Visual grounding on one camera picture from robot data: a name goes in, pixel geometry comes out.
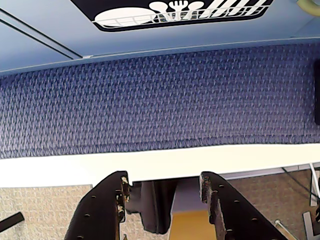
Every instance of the black cable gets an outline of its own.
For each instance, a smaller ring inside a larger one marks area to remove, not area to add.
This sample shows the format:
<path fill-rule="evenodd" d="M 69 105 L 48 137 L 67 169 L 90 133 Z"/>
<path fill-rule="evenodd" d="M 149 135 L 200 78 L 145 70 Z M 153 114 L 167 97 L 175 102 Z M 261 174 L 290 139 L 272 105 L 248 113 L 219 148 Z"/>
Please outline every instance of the black cable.
<path fill-rule="evenodd" d="M 315 196 L 316 199 L 320 200 L 320 198 L 319 198 L 318 195 L 314 194 L 314 193 L 311 192 L 308 188 L 306 188 L 305 186 L 303 186 L 302 183 L 299 182 L 297 179 L 295 179 L 287 170 L 285 170 L 284 167 L 282 167 L 282 170 L 283 170 L 286 174 L 288 174 L 288 176 L 289 176 L 290 178 L 292 178 L 292 180 L 295 181 L 300 187 L 302 187 L 304 190 L 306 190 L 309 194 Z"/>

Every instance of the blue carpet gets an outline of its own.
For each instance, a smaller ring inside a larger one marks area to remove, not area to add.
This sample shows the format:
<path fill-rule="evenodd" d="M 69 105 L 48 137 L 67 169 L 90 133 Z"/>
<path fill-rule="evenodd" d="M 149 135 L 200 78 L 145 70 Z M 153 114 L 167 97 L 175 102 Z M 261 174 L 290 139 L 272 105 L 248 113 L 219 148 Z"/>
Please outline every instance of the blue carpet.
<path fill-rule="evenodd" d="M 203 51 L 0 77 L 0 158 L 319 143 L 320 44 Z"/>

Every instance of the metal rod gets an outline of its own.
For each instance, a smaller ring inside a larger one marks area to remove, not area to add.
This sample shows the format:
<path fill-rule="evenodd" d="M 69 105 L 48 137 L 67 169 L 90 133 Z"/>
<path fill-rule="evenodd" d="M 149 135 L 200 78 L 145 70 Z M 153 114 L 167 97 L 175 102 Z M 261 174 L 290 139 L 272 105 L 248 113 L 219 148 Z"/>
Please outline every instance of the metal rod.
<path fill-rule="evenodd" d="M 2 221 L 0 221 L 0 233 L 24 221 L 25 218 L 21 212 L 18 212 Z"/>
<path fill-rule="evenodd" d="M 309 163 L 309 165 L 310 165 L 310 169 L 311 169 L 312 176 L 313 176 L 313 179 L 314 179 L 316 193 L 318 194 L 318 197 L 320 198 L 319 179 L 317 178 L 317 174 L 316 174 L 316 170 L 314 168 L 314 164 L 313 163 Z"/>

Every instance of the beige carpet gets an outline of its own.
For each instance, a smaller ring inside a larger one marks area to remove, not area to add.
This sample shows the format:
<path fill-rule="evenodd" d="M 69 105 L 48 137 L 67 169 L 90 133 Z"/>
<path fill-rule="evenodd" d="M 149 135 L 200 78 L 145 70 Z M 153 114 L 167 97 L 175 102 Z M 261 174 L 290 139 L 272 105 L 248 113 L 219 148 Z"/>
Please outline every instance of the beige carpet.
<path fill-rule="evenodd" d="M 292 173 L 309 188 L 310 171 Z M 269 220 L 281 222 L 300 240 L 305 240 L 302 213 L 310 197 L 285 174 L 252 177 L 230 181 Z M 63 240 L 74 210 L 91 186 L 0 188 L 0 220 L 21 211 L 25 222 L 0 233 L 0 240 Z M 120 225 L 128 240 L 167 240 L 168 234 L 143 231 L 138 214 L 126 215 Z"/>

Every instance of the yellow object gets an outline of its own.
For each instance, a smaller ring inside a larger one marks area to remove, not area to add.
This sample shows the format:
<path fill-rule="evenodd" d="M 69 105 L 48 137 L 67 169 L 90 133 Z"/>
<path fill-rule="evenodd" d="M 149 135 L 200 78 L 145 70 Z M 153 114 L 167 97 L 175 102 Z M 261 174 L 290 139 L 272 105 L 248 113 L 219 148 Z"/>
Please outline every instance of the yellow object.
<path fill-rule="evenodd" d="M 209 223 L 207 211 L 174 213 L 169 240 L 216 240 L 215 225 Z"/>
<path fill-rule="evenodd" d="M 320 6 L 313 2 L 313 0 L 298 0 L 296 3 L 308 14 L 320 17 Z"/>

